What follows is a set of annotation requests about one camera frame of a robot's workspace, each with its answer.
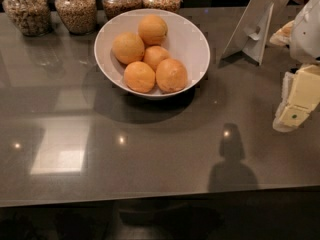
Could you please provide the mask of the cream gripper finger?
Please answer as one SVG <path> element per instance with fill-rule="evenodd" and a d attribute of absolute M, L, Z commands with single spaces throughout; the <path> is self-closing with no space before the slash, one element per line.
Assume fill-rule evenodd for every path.
<path fill-rule="evenodd" d="M 298 128 L 320 103 L 320 67 L 303 64 L 294 74 L 288 105 L 280 121 Z"/>
<path fill-rule="evenodd" d="M 280 121 L 280 116 L 284 113 L 284 110 L 288 105 L 288 98 L 292 88 L 293 78 L 294 78 L 293 73 L 290 73 L 290 72 L 285 73 L 283 82 L 282 82 L 282 92 L 281 92 L 282 101 L 275 112 L 275 118 L 273 120 L 273 129 L 282 133 L 287 133 L 295 130 L 295 127 L 285 125 Z"/>

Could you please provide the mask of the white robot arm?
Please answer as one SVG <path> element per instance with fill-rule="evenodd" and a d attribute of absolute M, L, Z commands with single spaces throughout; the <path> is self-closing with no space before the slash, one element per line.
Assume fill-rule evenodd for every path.
<path fill-rule="evenodd" d="M 309 0 L 294 20 L 271 36 L 270 42 L 287 45 L 290 56 L 301 63 L 295 73 L 284 75 L 282 102 L 273 121 L 275 130 L 291 132 L 320 104 L 320 0 Z"/>

